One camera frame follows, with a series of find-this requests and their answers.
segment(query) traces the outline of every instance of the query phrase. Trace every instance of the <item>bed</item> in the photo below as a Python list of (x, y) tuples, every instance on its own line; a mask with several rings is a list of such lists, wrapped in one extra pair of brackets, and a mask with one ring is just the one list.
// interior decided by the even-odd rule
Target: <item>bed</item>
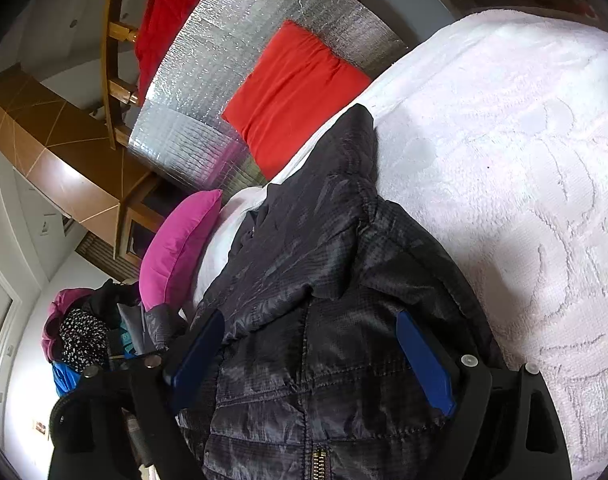
[[(474, 14), (355, 103), (374, 118), (378, 192), (446, 248), (507, 364), (540, 366), (574, 478), (597, 478), (608, 463), (608, 34), (512, 10)], [(295, 174), (345, 110), (272, 183)], [(223, 208), (193, 307), (265, 197), (248, 188)]]

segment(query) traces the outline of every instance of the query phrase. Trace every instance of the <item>pile of clothes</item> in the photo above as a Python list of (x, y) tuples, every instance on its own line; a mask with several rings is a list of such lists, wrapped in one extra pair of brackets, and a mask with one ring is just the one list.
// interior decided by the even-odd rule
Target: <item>pile of clothes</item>
[(67, 288), (50, 304), (42, 332), (44, 357), (52, 364), (58, 395), (74, 389), (90, 365), (109, 368), (108, 334), (119, 330), (124, 357), (165, 350), (186, 330), (177, 309), (160, 304), (144, 311), (138, 283), (107, 280), (97, 290)]

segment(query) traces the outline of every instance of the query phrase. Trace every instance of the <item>pillow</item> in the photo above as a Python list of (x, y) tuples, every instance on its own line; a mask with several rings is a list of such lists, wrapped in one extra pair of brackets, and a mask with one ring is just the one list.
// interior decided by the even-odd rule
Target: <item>pillow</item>
[(145, 310), (161, 303), (180, 309), (191, 277), (220, 212), (222, 191), (199, 191), (184, 199), (155, 234), (140, 268)]
[(370, 81), (334, 56), (315, 35), (286, 21), (222, 117), (240, 133), (260, 170), (271, 180)]

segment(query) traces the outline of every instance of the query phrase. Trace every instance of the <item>black jacket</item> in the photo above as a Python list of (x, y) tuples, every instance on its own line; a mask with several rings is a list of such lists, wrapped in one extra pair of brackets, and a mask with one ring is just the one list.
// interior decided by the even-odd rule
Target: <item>black jacket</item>
[(212, 479), (411, 479), (444, 419), (395, 334), (402, 309), (460, 354), (503, 366), (482, 309), (433, 237), (374, 184), (356, 105), (249, 215), (201, 306), (221, 355), (180, 424)]

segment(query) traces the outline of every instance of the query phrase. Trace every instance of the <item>red blanket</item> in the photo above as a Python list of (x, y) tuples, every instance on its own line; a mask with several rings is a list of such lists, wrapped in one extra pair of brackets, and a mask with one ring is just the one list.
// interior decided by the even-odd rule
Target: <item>red blanket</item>
[(166, 52), (200, 0), (148, 0), (135, 43), (140, 63), (140, 97), (146, 91)]

